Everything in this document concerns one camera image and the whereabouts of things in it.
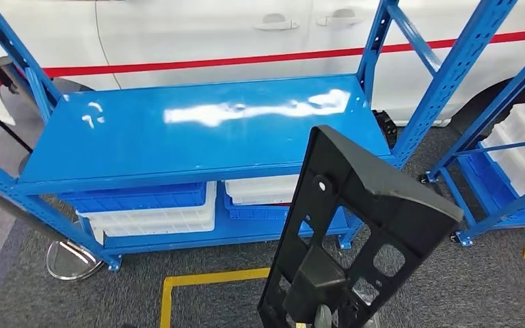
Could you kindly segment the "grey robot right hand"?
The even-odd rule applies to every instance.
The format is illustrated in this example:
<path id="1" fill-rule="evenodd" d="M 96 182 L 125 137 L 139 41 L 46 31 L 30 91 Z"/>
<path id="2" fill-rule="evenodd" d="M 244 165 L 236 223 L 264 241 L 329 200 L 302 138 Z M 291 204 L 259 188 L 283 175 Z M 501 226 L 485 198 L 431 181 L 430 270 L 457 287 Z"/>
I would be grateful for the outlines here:
<path id="1" fill-rule="evenodd" d="M 312 326 L 314 328 L 332 328 L 332 324 L 333 318 L 331 309 L 327 305 L 321 304 L 317 307 Z"/>

